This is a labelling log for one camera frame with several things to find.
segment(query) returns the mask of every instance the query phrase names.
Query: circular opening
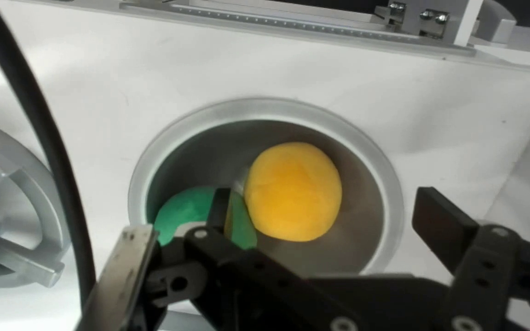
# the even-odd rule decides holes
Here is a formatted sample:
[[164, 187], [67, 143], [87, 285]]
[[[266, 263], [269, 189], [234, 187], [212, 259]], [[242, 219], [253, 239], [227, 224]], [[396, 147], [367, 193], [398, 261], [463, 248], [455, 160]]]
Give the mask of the circular opening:
[[278, 287], [282, 287], [282, 289], [290, 287], [290, 279], [286, 279], [286, 278], [278, 279]]
[[479, 287], [490, 287], [490, 281], [485, 279], [485, 278], [475, 279], [475, 283], [477, 283]]
[[527, 274], [527, 276], [520, 278], [520, 285], [523, 289], [530, 290], [530, 276]]
[[181, 292], [185, 289], [188, 289], [188, 279], [186, 278], [175, 278], [172, 281], [172, 290]]
[[205, 237], [209, 237], [209, 232], [205, 232], [205, 230], [198, 230], [198, 232], [194, 233], [194, 237], [198, 237], [198, 239], [205, 239]]
[[166, 129], [135, 171], [131, 221], [153, 222], [161, 206], [188, 187], [244, 193], [256, 156], [284, 142], [313, 143], [334, 160], [343, 180], [343, 206], [325, 237], [288, 243], [258, 233], [258, 248], [302, 276], [358, 274], [380, 256], [387, 261], [402, 222], [402, 193], [391, 164], [361, 130], [302, 103], [223, 103]]
[[455, 318], [453, 320], [453, 329], [455, 331], [483, 331], [483, 327], [475, 320], [468, 318], [468, 316]]
[[332, 322], [332, 331], [358, 331], [358, 325], [345, 316], [339, 316]]
[[488, 270], [496, 268], [496, 265], [492, 261], [483, 261], [483, 267], [488, 268]]

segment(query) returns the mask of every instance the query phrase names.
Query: green object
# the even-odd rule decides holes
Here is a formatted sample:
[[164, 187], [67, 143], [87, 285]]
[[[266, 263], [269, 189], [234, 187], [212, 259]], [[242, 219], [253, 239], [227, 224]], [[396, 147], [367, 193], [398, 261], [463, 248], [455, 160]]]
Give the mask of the green object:
[[238, 193], [231, 197], [231, 213], [232, 213], [232, 230], [231, 239], [242, 248], [255, 248], [258, 246], [258, 233], [253, 226], [253, 221], [247, 211], [245, 199]]
[[[155, 219], [159, 230], [159, 243], [168, 244], [177, 228], [186, 222], [207, 221], [216, 189], [214, 187], [192, 187], [174, 195], [161, 210]], [[231, 197], [231, 224], [227, 224], [227, 235], [242, 248], [255, 248], [258, 235], [249, 217], [245, 200], [232, 193]]]

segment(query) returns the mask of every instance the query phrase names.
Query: screw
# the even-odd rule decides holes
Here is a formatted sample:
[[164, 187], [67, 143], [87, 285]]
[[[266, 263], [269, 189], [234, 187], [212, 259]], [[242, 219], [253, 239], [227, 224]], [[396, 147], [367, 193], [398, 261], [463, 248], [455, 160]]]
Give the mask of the screw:
[[492, 228], [492, 233], [501, 235], [501, 237], [507, 237], [507, 235], [509, 235], [509, 230], [507, 230], [507, 228]]
[[448, 20], [450, 20], [450, 16], [448, 16], [448, 15], [444, 15], [444, 13], [440, 13], [440, 15], [437, 16], [437, 20], [439, 20], [439, 22], [448, 22]]
[[194, 237], [205, 239], [205, 237], [209, 237], [209, 232], [207, 232], [207, 230], [198, 230], [198, 232], [194, 233]]
[[470, 316], [457, 316], [451, 325], [455, 331], [483, 331], [483, 325]]
[[332, 322], [332, 331], [358, 331], [358, 324], [347, 316], [337, 316]]
[[429, 20], [431, 16], [435, 16], [433, 11], [424, 11], [424, 13], [420, 15], [420, 18], [424, 18], [424, 20]]

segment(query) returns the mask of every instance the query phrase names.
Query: yellow ball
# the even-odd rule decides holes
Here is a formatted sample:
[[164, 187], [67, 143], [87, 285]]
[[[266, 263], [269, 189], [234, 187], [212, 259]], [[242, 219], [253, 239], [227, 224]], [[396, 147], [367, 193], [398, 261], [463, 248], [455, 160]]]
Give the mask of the yellow ball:
[[282, 143], [253, 164], [245, 187], [255, 226], [284, 241], [313, 241], [337, 221], [343, 186], [336, 164], [315, 145]]

